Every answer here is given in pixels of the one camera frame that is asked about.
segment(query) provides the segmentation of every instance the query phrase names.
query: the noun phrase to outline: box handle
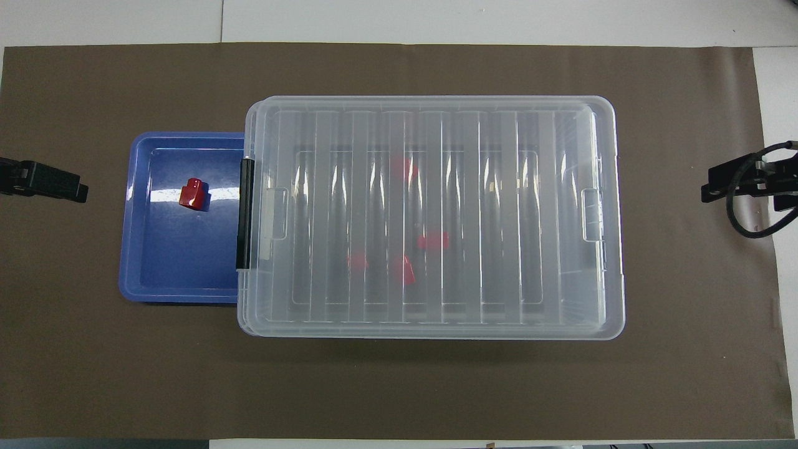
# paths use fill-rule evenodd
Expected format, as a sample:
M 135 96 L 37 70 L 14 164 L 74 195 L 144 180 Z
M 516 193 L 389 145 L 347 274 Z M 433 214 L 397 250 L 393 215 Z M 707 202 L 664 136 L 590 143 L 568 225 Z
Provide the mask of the box handle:
M 582 191 L 582 238 L 588 242 L 604 240 L 601 194 L 598 189 Z

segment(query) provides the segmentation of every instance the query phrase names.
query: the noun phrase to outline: red object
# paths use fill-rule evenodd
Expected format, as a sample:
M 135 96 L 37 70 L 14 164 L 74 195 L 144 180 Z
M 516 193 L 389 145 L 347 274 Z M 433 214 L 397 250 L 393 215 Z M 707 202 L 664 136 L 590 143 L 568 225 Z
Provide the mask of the red object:
M 204 210 L 206 197 L 207 185 L 201 179 L 193 177 L 180 189 L 178 202 L 189 209 Z
M 408 157 L 392 159 L 391 175 L 410 184 L 418 176 L 418 165 L 415 165 Z
M 407 256 L 402 256 L 401 259 L 397 258 L 392 267 L 393 276 L 397 280 L 401 280 L 402 284 L 410 285 L 416 283 L 416 274 L 413 273 L 413 264 Z
M 353 272 L 364 272 L 369 267 L 369 261 L 365 258 L 364 252 L 356 252 L 346 257 L 346 264 Z
M 447 249 L 448 232 L 430 232 L 425 236 L 419 236 L 416 245 L 420 249 Z

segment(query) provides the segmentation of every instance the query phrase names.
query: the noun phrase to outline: white table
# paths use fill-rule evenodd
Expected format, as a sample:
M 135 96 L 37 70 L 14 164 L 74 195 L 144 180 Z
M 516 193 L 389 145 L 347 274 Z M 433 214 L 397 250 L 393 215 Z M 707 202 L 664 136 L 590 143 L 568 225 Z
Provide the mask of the white table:
M 798 139 L 798 6 L 789 0 L 0 0 L 0 51 L 5 46 L 265 41 L 751 46 L 765 143 Z M 798 224 L 777 233 L 774 241 L 798 428 Z M 335 440 L 313 445 L 387 449 L 485 443 Z M 217 440 L 211 447 L 311 444 Z

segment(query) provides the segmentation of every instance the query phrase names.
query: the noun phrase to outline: brown paper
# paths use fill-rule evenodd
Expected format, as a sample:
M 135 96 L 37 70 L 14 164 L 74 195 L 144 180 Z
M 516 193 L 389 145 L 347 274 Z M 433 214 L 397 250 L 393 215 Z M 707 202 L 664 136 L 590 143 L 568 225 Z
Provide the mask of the brown paper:
M 772 241 L 704 205 L 760 149 L 750 49 L 211 44 L 6 49 L 0 149 L 85 205 L 0 197 L 0 436 L 792 438 Z M 264 339 L 117 289 L 129 146 L 241 131 L 275 94 L 597 94 L 618 120 L 610 342 Z M 750 209 L 750 216 L 761 211 Z

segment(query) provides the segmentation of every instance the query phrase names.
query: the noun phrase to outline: clear plastic storage box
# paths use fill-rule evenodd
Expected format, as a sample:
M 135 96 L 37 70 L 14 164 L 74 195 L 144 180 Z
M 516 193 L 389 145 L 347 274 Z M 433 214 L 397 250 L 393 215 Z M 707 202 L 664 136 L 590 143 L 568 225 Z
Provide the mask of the clear plastic storage box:
M 251 107 L 244 147 L 246 332 L 608 340 L 623 328 L 604 98 L 270 97 Z

